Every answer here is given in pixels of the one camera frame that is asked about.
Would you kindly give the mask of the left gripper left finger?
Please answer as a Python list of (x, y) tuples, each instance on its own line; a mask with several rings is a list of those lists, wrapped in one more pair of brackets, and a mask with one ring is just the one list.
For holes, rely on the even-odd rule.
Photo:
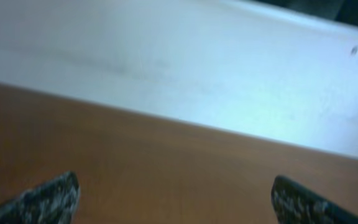
[(80, 200), (74, 172), (66, 172), (0, 204), (0, 224), (70, 224)]

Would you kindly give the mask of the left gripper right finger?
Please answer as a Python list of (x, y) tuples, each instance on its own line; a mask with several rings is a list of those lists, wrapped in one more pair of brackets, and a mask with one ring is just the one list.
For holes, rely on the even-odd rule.
[(358, 216), (288, 177), (274, 179), (270, 198), (279, 223), (358, 224)]

